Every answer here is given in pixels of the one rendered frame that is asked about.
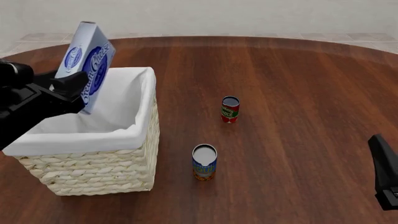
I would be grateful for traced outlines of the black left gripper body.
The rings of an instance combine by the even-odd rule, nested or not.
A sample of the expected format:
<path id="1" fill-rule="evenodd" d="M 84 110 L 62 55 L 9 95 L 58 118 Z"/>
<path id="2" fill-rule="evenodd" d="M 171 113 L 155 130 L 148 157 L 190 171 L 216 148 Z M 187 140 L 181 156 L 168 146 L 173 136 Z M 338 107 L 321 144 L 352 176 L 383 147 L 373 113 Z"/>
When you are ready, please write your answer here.
<path id="1" fill-rule="evenodd" d="M 9 89 L 9 122 L 37 124 L 44 119 L 78 113 L 85 107 L 81 96 L 74 100 L 34 83 Z"/>

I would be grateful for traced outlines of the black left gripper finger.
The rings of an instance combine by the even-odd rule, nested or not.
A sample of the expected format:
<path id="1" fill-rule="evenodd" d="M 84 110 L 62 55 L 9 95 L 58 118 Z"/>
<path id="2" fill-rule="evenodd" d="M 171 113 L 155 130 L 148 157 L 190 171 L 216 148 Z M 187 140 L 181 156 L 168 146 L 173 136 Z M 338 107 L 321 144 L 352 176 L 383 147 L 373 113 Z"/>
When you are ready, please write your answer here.
<path id="1" fill-rule="evenodd" d="M 52 78 L 50 83 L 54 93 L 74 100 L 81 95 L 84 87 L 86 87 L 88 75 L 84 71 L 76 72 L 67 77 Z"/>
<path id="2" fill-rule="evenodd" d="M 35 74 L 33 83 L 41 87 L 50 87 L 56 74 L 57 70 Z"/>

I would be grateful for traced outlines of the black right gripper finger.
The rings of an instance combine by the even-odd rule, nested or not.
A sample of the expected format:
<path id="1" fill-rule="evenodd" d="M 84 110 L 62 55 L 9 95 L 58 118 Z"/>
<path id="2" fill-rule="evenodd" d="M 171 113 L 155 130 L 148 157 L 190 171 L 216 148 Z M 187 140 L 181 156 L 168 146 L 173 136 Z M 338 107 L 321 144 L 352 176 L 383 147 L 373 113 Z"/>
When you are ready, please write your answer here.
<path id="1" fill-rule="evenodd" d="M 368 140 L 375 170 L 375 190 L 382 192 L 398 188 L 398 154 L 381 136 L 375 134 Z"/>

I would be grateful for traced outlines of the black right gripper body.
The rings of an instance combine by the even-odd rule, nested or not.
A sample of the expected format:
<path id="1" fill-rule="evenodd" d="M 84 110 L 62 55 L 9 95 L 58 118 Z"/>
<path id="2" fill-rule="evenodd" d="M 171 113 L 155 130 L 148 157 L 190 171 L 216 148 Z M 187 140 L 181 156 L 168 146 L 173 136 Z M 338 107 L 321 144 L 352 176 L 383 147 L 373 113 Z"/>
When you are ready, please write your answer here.
<path id="1" fill-rule="evenodd" d="M 384 211 L 398 210 L 398 192 L 392 190 L 381 190 L 375 194 L 380 207 Z"/>

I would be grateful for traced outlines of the blue white cream cheese box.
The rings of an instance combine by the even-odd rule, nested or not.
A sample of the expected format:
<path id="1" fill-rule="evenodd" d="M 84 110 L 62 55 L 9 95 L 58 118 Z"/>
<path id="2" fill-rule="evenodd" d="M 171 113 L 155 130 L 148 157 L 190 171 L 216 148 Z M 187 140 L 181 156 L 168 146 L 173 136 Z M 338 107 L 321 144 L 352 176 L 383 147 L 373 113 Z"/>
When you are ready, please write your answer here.
<path id="1" fill-rule="evenodd" d="M 115 52 L 96 23 L 80 22 L 55 78 L 86 72 L 88 83 L 81 93 L 85 104 L 83 113 L 92 113 Z"/>

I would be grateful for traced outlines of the red tomato sauce tin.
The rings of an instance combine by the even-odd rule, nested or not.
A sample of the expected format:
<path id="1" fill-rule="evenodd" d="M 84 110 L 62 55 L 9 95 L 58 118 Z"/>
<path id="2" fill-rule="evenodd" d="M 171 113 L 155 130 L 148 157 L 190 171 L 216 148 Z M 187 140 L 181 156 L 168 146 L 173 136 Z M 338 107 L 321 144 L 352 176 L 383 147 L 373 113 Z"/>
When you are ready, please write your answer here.
<path id="1" fill-rule="evenodd" d="M 233 124 L 237 121 L 240 101 L 235 96 L 225 96 L 221 102 L 221 119 L 224 123 Z"/>

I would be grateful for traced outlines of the blue soup tin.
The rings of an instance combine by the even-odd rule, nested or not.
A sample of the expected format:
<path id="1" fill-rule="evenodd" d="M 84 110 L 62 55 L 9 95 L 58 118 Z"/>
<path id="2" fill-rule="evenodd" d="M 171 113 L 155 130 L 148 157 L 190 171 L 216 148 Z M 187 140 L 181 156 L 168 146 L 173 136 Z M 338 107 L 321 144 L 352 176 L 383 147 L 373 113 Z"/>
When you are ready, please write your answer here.
<path id="1" fill-rule="evenodd" d="M 212 145 L 197 145 L 192 151 L 194 177 L 200 181 L 211 180 L 216 173 L 217 158 L 217 150 Z"/>

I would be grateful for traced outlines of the cream wicker basket white liner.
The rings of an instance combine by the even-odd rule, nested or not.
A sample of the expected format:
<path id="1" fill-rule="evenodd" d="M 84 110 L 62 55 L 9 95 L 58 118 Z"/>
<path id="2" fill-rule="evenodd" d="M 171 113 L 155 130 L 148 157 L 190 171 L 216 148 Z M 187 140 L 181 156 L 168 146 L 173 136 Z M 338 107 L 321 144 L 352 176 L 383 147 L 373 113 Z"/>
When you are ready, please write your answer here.
<path id="1" fill-rule="evenodd" d="M 3 150 L 56 195 L 153 188 L 159 146 L 150 67 L 110 68 L 90 114 L 41 121 Z"/>

